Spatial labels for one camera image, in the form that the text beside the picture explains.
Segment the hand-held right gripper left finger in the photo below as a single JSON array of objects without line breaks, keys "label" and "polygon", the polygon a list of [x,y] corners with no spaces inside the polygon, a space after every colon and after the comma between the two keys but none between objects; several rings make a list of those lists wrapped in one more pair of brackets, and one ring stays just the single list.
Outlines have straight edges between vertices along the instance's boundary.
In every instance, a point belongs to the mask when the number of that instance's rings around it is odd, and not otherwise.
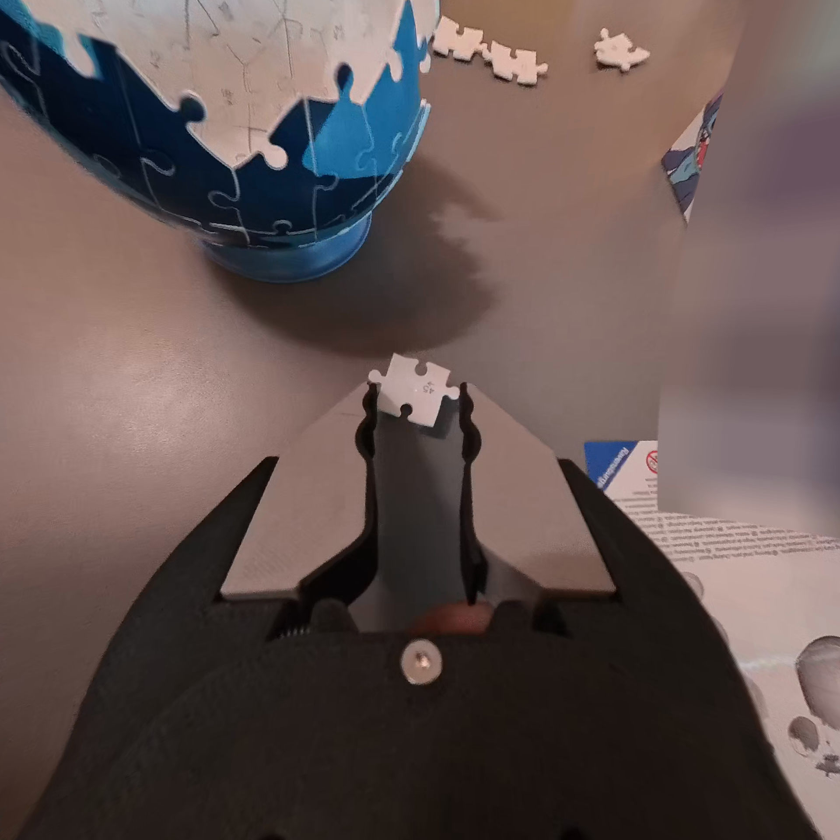
[{"label": "hand-held right gripper left finger", "polygon": [[363,383],[278,456],[222,584],[230,602],[281,599],[307,615],[349,606],[377,572],[377,391]]}]

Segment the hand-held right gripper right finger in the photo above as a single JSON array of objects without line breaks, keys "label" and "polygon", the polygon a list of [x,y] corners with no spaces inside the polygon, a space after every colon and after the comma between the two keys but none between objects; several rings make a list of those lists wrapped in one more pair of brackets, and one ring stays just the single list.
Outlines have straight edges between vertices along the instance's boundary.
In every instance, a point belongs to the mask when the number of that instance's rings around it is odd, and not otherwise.
[{"label": "hand-held right gripper right finger", "polygon": [[474,385],[459,389],[460,571],[469,603],[616,593],[552,449]]}]

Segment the white puzzle piece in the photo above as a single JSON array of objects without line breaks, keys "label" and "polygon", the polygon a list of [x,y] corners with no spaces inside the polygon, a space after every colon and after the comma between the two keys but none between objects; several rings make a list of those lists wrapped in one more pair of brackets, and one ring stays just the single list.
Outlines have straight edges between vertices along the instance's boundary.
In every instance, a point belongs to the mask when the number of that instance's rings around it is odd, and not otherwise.
[{"label": "white puzzle piece", "polygon": [[482,46],[482,57],[495,78],[516,81],[523,87],[536,86],[549,71],[547,63],[538,62],[535,51],[511,49],[495,40]]},{"label": "white puzzle piece", "polygon": [[377,388],[376,407],[379,413],[400,417],[408,407],[407,421],[411,424],[433,428],[444,400],[457,401],[459,388],[448,383],[448,369],[425,363],[420,373],[419,360],[394,353],[385,373],[371,370],[368,382]]},{"label": "white puzzle piece", "polygon": [[593,50],[598,67],[617,69],[623,74],[650,58],[650,52],[635,45],[624,32],[612,34],[607,28],[601,29]]},{"label": "white puzzle piece", "polygon": [[482,56],[486,48],[482,29],[462,27],[447,16],[439,19],[432,40],[432,51],[437,56],[470,62],[475,55]]}]

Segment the blue white puzzle ball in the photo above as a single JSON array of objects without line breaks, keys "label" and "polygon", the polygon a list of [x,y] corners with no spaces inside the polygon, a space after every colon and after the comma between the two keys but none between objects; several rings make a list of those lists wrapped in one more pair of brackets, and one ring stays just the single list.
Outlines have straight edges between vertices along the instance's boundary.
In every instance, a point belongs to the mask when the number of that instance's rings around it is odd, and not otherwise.
[{"label": "blue white puzzle ball", "polygon": [[403,173],[435,1],[10,1],[2,86],[80,165],[216,246],[342,236]]}]

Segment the blue round ball stand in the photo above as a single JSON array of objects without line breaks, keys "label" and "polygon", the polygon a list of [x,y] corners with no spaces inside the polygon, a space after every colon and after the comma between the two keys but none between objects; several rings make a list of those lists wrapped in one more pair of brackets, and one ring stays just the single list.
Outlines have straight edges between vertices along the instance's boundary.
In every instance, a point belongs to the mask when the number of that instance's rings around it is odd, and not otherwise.
[{"label": "blue round ball stand", "polygon": [[202,242],[200,248],[215,265],[249,280],[275,285],[315,280],[346,265],[361,249],[371,230],[372,212],[346,224],[284,238],[277,247],[238,247]]}]

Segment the cartoon printed puzzle box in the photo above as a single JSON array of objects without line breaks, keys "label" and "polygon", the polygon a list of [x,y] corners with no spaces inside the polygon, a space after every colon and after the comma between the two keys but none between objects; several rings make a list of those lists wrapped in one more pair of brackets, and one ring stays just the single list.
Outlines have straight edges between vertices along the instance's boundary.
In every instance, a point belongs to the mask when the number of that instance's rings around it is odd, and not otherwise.
[{"label": "cartoon printed puzzle box", "polygon": [[679,211],[687,224],[723,91],[709,100],[661,159]]}]

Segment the white instruction sheet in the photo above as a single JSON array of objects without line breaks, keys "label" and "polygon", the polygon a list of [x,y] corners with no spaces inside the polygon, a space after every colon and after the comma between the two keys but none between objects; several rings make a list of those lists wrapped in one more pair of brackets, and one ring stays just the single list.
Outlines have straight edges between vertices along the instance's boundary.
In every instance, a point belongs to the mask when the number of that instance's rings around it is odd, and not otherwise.
[{"label": "white instruction sheet", "polygon": [[718,625],[791,787],[822,837],[838,839],[838,541],[660,511],[657,456],[655,440],[584,444],[588,476]]}]

